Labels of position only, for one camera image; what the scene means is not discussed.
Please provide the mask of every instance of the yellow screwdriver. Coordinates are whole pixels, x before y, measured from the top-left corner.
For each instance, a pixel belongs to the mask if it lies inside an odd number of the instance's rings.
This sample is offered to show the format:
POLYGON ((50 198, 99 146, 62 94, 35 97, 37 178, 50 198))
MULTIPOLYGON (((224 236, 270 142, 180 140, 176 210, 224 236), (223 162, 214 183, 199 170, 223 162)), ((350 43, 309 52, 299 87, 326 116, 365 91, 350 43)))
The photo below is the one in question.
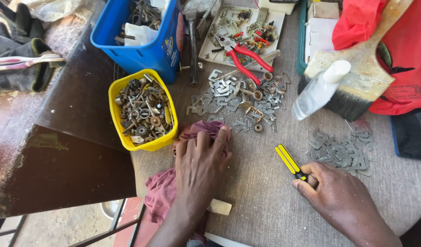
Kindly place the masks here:
POLYGON ((285 165, 288 167, 291 173, 294 174, 296 179, 306 180, 308 178, 308 176, 300 170, 300 167, 291 157, 290 153, 288 153, 284 145, 279 144, 274 149, 279 154, 279 157, 282 159, 282 161, 285 163, 285 165))

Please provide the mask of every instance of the concrete floor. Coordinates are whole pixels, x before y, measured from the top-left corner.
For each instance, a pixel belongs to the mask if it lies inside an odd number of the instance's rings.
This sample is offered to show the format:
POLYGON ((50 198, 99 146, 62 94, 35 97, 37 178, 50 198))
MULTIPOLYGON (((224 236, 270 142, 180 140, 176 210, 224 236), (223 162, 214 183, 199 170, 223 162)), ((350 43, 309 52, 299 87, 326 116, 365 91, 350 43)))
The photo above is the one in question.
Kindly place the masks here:
MULTIPOLYGON (((8 218, 2 228, 14 228, 18 217, 8 218)), ((28 215, 14 247, 66 247, 103 233, 111 220, 103 215, 99 204, 64 208, 28 215)), ((90 247, 113 246, 115 234, 90 247)), ((0 247, 9 243, 9 237, 0 237, 0 247)))

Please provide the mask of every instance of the yellow plastic container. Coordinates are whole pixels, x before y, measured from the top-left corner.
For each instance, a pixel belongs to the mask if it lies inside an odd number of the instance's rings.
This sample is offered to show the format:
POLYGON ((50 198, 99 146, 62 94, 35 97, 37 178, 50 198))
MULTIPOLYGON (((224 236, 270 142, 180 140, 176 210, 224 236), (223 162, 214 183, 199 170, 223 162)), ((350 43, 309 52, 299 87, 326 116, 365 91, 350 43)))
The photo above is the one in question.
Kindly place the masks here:
POLYGON ((135 74, 132 74, 130 76, 124 77, 122 79, 119 79, 115 82, 113 82, 108 90, 108 98, 109 98, 109 102, 110 102, 110 112, 111 112, 111 117, 113 118, 113 122, 114 122, 114 126, 116 127, 117 133, 120 137, 120 141, 122 142, 122 145, 130 150, 130 151, 136 151, 139 149, 143 149, 143 150, 147 150, 147 151, 155 151, 157 149, 161 149, 164 146, 167 146, 171 143, 174 143, 174 141, 177 139, 178 136, 178 120, 177 120, 177 114, 175 113, 175 108, 174 108, 174 103, 172 102, 172 98, 171 98, 171 94, 169 93, 168 89, 166 88, 166 85, 163 83, 162 79, 160 78, 160 76, 157 74, 156 71, 154 70, 141 70, 135 74), (122 133, 125 128, 122 127, 122 125, 120 124, 120 121, 122 120, 120 118, 120 111, 122 110, 122 108, 120 106, 118 106, 117 104, 114 103, 114 100, 116 98, 116 95, 120 94, 120 91, 122 90, 122 88, 126 87, 128 85, 128 81, 131 79, 137 79, 140 80, 143 78, 144 74, 148 74, 150 76, 152 76, 153 78, 156 79, 156 81, 158 81, 160 83, 160 85, 162 85, 163 89, 166 92, 166 95, 168 96, 169 99, 169 104, 170 104, 170 108, 172 111, 172 115, 174 118, 174 126, 172 128, 172 130, 167 133, 166 135, 159 137, 157 139, 155 139, 152 142, 148 142, 145 143, 143 145, 140 146, 135 146, 134 143, 131 141, 130 137, 125 137, 124 134, 122 133))

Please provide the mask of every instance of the wire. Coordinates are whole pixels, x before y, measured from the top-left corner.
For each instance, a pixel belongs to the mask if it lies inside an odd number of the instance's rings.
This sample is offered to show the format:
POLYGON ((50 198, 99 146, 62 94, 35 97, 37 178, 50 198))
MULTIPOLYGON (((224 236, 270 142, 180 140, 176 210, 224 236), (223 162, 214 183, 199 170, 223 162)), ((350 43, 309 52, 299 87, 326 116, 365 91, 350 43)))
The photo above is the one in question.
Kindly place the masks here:
POLYGON ((255 0, 255 3, 256 3, 256 6, 258 6, 258 9, 259 9, 259 10, 261 10, 261 8, 259 7, 259 5, 258 5, 258 3, 256 2, 256 0, 255 0))

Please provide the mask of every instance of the spray bottle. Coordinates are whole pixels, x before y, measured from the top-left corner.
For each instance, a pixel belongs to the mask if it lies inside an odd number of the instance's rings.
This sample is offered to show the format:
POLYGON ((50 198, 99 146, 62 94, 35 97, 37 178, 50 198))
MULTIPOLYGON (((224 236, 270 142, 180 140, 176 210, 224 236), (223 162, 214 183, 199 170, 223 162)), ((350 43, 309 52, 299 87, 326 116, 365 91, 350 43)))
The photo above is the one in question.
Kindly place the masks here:
POLYGON ((292 113, 297 120, 304 120, 331 100, 339 81, 349 73, 350 63, 335 61, 325 71, 317 73, 307 84, 292 105, 292 113))

